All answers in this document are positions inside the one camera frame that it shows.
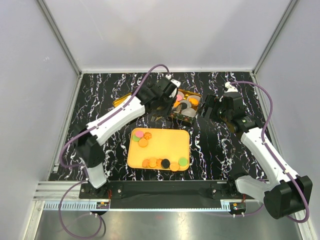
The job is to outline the orange fish cookie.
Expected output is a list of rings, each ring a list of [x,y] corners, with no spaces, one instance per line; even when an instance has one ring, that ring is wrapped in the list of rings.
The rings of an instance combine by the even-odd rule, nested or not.
[[[173,104],[173,107],[172,109],[176,109],[178,106],[180,105],[180,102],[177,100],[174,104]]]
[[[199,101],[196,98],[189,98],[188,101],[194,106],[199,104]]]

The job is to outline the metal serving tongs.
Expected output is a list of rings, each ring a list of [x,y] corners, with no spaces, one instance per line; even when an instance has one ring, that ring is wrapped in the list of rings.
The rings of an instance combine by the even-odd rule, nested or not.
[[[160,106],[151,113],[151,121],[156,122],[160,119],[174,118],[177,114],[181,113],[181,107],[177,106]]]

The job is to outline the orange fish cookie top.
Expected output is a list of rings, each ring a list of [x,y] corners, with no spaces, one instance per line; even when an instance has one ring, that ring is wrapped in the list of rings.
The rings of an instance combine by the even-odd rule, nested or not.
[[[196,98],[189,98],[188,101],[194,106],[199,104],[199,101]]]

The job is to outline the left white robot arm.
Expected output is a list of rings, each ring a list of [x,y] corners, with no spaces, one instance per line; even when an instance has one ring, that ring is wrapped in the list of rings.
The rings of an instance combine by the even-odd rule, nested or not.
[[[80,131],[82,136],[74,141],[74,148],[85,164],[90,192],[95,197],[103,198],[108,193],[103,167],[105,142],[122,127],[146,114],[154,112],[166,117],[176,101],[180,85],[180,81],[167,78],[142,85],[120,105]]]

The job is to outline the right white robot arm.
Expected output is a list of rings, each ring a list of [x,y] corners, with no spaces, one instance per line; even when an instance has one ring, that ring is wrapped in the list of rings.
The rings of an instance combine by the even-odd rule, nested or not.
[[[246,112],[243,96],[234,82],[224,85],[222,96],[208,95],[200,108],[200,115],[216,123],[226,124],[256,158],[264,172],[268,183],[249,175],[236,176],[227,185],[228,195],[239,198],[248,195],[263,203],[267,212],[274,218],[288,217],[296,223],[309,220],[309,201],[313,188],[311,179],[300,176],[282,158],[265,131],[253,115]]]

